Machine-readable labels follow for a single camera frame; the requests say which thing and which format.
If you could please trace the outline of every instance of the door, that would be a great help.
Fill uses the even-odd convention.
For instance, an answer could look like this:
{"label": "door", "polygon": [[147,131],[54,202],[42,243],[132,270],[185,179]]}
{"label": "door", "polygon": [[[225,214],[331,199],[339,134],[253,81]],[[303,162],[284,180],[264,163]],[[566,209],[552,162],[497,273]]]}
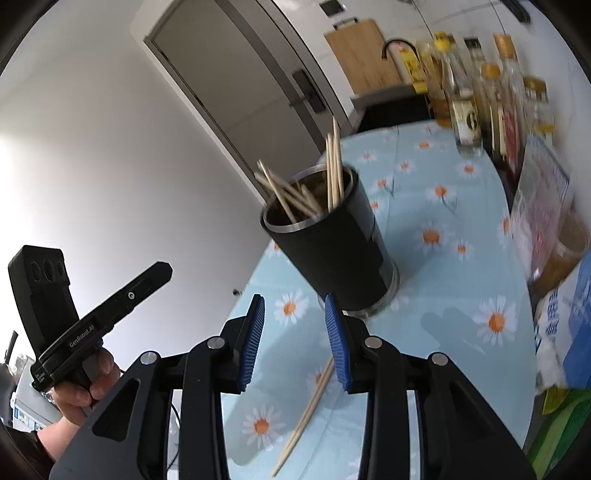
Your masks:
{"label": "door", "polygon": [[284,177],[318,160],[332,113],[256,0],[182,0],[148,40],[251,181],[259,159]]}

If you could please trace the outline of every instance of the white wall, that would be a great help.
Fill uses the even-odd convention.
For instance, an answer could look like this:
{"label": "white wall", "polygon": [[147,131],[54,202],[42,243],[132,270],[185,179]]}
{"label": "white wall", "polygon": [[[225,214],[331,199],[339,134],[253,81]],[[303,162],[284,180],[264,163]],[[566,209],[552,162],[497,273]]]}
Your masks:
{"label": "white wall", "polygon": [[[174,268],[105,339],[123,367],[219,333],[267,243],[259,202],[132,39],[140,4],[60,0],[0,82],[0,265],[61,248],[80,314],[156,260]],[[5,270],[0,348],[13,327]]]}

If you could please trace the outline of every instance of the wooden chopstick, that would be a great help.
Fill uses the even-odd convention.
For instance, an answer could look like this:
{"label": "wooden chopstick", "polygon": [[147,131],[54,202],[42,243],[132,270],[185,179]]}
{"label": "wooden chopstick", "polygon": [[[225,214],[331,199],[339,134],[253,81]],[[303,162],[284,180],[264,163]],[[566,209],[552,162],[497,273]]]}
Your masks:
{"label": "wooden chopstick", "polygon": [[285,464],[285,461],[291,455],[291,452],[295,448],[297,442],[300,440],[301,435],[304,433],[304,429],[308,425],[308,422],[312,418],[312,414],[316,410],[316,407],[318,406],[318,403],[319,403],[320,399],[322,398],[322,395],[324,394],[324,391],[330,381],[330,377],[332,376],[334,369],[335,369],[335,361],[331,356],[329,361],[326,364],[326,367],[324,368],[324,371],[322,372],[322,376],[320,377],[320,380],[318,381],[318,385],[316,386],[316,391],[314,392],[314,395],[310,399],[308,406],[304,410],[304,413],[302,414],[302,416],[300,417],[300,420],[298,421],[297,425],[295,426],[294,433],[291,435],[289,442],[287,442],[287,445],[285,446],[285,448],[281,452],[281,456],[279,457],[279,461],[277,462],[275,469],[271,472],[271,476],[274,477],[277,475],[277,473],[279,473],[279,470],[281,470],[281,468]]}
{"label": "wooden chopstick", "polygon": [[[258,172],[255,172],[255,178],[259,181],[259,183],[261,185],[265,186],[266,188],[268,188],[270,190],[273,190],[271,187],[271,184],[268,182],[268,180],[263,175],[261,175]],[[289,203],[291,203],[295,208],[297,208],[299,211],[301,211],[303,214],[309,216],[310,218],[312,218],[314,215],[317,215],[317,213],[314,210],[309,208],[304,203],[301,203],[297,198],[292,196],[289,192],[283,191],[282,193],[283,193],[283,196],[285,197],[285,199]]]}
{"label": "wooden chopstick", "polygon": [[[343,164],[340,151],[340,132],[339,126],[334,117],[333,134],[334,136],[332,136],[330,133],[326,135],[326,190],[329,211],[332,211],[343,200],[345,193],[343,186]],[[306,195],[304,187],[305,186],[301,188],[302,194]],[[293,434],[281,452],[275,469],[271,472],[272,477],[276,476],[279,470],[281,470],[291,455],[291,452],[295,448],[297,442],[300,440],[304,429],[308,425],[308,422],[312,418],[312,415],[314,414],[314,411],[316,410],[316,407],[318,406],[318,403],[324,394],[326,385],[328,385],[334,369],[335,361],[331,356],[326,364],[326,367],[324,368],[324,371],[322,372],[314,395],[310,399],[310,402],[304,410],[304,413],[295,426]]]}
{"label": "wooden chopstick", "polygon": [[314,210],[321,213],[322,207],[318,203],[318,200],[316,200],[316,197],[314,197],[314,195],[312,195],[312,192],[308,189],[308,187],[306,185],[301,185],[300,188],[301,188],[301,192],[304,195],[304,197],[306,197],[308,199],[308,203],[314,206]]}
{"label": "wooden chopstick", "polygon": [[333,190],[332,190],[332,135],[326,135],[326,191],[328,195],[329,212],[333,209]]}
{"label": "wooden chopstick", "polygon": [[306,203],[312,208],[312,210],[316,210],[316,208],[310,204],[309,200],[306,198],[305,195],[298,192],[293,186],[289,184],[289,182],[283,180],[277,173],[272,171],[270,168],[267,167],[267,171],[273,180],[275,180],[280,186],[286,189],[293,197],[299,200],[301,203]]}
{"label": "wooden chopstick", "polygon": [[343,200],[345,196],[345,187],[343,185],[343,160],[340,151],[340,130],[339,124],[336,122],[336,118],[333,117],[333,138],[335,147],[333,149],[335,160],[336,160],[336,172],[337,180],[339,184],[339,201]]}
{"label": "wooden chopstick", "polygon": [[330,149],[330,161],[332,165],[330,166],[330,179],[332,181],[332,196],[333,196],[333,210],[337,208],[340,203],[340,194],[339,194],[339,172],[336,164],[336,149],[335,149],[335,139],[333,137],[333,145]]}
{"label": "wooden chopstick", "polygon": [[285,201],[283,194],[277,188],[277,185],[275,185],[275,183],[273,183],[273,180],[271,180],[271,177],[269,176],[269,173],[267,172],[267,168],[264,166],[263,162],[260,160],[258,161],[258,167],[265,174],[265,177],[267,178],[267,181],[269,182],[269,185],[271,186],[271,190],[273,190],[273,192],[277,196],[279,203],[281,204],[281,206],[285,210],[285,213],[287,214],[287,216],[291,220],[291,223],[297,223],[296,217],[294,216],[293,212],[291,211],[290,206]]}

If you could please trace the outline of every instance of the glass bottle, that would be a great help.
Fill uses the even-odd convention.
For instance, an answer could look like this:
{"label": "glass bottle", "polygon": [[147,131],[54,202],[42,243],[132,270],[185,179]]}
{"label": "glass bottle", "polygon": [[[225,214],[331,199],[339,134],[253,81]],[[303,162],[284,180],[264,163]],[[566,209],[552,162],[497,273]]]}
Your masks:
{"label": "glass bottle", "polygon": [[468,73],[466,70],[466,66],[464,65],[464,61],[462,60],[462,56],[460,55],[460,50],[457,47],[456,39],[453,38],[453,35],[447,34],[447,39],[449,40],[449,45],[452,51],[452,55],[456,58],[458,65],[464,70],[464,73]]}
{"label": "glass bottle", "polygon": [[482,154],[482,134],[472,82],[452,54],[448,39],[438,39],[435,47],[441,58],[441,83],[452,117],[456,145],[462,157]]}
{"label": "glass bottle", "polygon": [[556,126],[554,114],[548,101],[546,82],[537,77],[523,77],[523,83],[527,98],[528,131],[540,134],[548,145],[552,145]]}
{"label": "glass bottle", "polygon": [[478,120],[480,121],[480,129],[482,130],[482,140],[486,142],[486,133],[484,126],[490,123],[489,109],[486,101],[486,93],[484,91],[484,83],[480,76],[482,66],[486,63],[484,54],[482,53],[482,46],[477,37],[464,38],[464,43],[470,54],[472,64],[466,69],[466,73],[472,79],[472,87],[474,88],[474,98],[476,99],[476,107],[478,108]]}
{"label": "glass bottle", "polygon": [[480,75],[480,71],[482,70],[483,65],[486,63],[484,53],[482,53],[480,40],[478,40],[478,37],[466,37],[464,38],[464,43],[466,44],[466,48],[468,49],[468,53],[472,59],[474,72],[476,75]]}
{"label": "glass bottle", "polygon": [[525,151],[524,103],[525,87],[523,75],[517,62],[515,46],[509,35],[495,35],[496,47],[499,50],[503,73],[501,76],[503,122],[505,124],[505,146],[507,161],[507,176],[512,188],[516,189],[523,164]]}
{"label": "glass bottle", "polygon": [[449,106],[441,86],[441,60],[433,40],[418,41],[417,50],[421,66],[427,74],[427,94],[435,114],[435,120],[440,127],[451,128],[452,119],[449,114]]}
{"label": "glass bottle", "polygon": [[480,72],[488,107],[487,123],[481,126],[482,142],[495,167],[501,169],[505,167],[506,155],[501,69],[493,63],[485,63]]}

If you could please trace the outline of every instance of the floral tablecloth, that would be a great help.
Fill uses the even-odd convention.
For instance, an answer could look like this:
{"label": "floral tablecloth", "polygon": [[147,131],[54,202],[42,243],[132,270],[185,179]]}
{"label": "floral tablecloth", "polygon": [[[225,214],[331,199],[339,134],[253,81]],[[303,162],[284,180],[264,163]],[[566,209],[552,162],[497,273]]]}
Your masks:
{"label": "floral tablecloth", "polygon": [[[402,279],[389,308],[368,320],[369,331],[402,353],[447,353],[522,444],[534,400],[532,315],[490,159],[460,157],[453,132],[434,122],[355,135],[342,148]],[[252,382],[239,397],[223,398],[233,480],[270,474],[330,355],[316,293],[273,243],[230,317],[245,314],[255,293],[267,312]],[[356,479],[365,409],[366,395],[347,395],[333,375],[277,478]],[[410,417],[411,477],[418,479],[414,408]]]}

